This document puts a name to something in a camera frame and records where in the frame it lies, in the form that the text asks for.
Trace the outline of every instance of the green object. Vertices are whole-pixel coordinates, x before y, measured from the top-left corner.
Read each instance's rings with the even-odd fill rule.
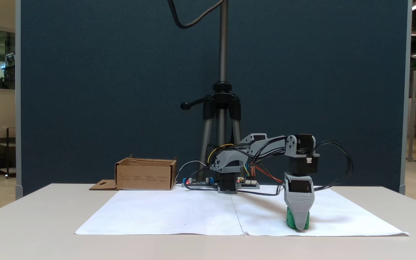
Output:
[[[287,224],[292,229],[296,229],[296,225],[294,223],[294,217],[293,217],[292,211],[289,208],[287,208]],[[306,220],[306,225],[304,226],[304,229],[308,229],[308,228],[309,228],[309,212],[307,213],[307,220]]]

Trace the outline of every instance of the tabletop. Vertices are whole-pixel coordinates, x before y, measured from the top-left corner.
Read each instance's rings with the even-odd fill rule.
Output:
[[[409,237],[75,235],[117,193],[89,187],[51,184],[2,207],[0,260],[416,259],[416,200],[382,187],[332,190],[409,232]]]

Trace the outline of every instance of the dark blue partition wall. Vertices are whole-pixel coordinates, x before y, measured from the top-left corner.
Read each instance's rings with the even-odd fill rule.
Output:
[[[183,22],[214,1],[175,0]],[[336,139],[348,185],[399,189],[407,0],[231,0],[228,80],[243,134]],[[113,165],[198,158],[202,107],[218,79],[218,10],[181,30],[165,0],[22,0],[22,185],[113,178]],[[323,185],[345,158],[319,150]],[[283,176],[286,160],[266,163]],[[259,177],[261,183],[272,183]]]

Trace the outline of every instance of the orange wire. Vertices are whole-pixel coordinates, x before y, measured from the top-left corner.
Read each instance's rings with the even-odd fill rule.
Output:
[[[266,173],[263,169],[259,168],[258,166],[255,166],[255,168],[258,168],[259,171],[266,174],[267,176],[271,177],[272,179],[275,179],[278,182],[282,182],[281,180],[277,179],[276,177],[272,176],[270,173]]]

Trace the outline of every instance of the cardboard box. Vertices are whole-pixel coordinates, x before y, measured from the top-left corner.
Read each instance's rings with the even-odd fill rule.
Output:
[[[174,186],[174,160],[125,158],[115,164],[115,179],[103,179],[90,190],[161,190]]]

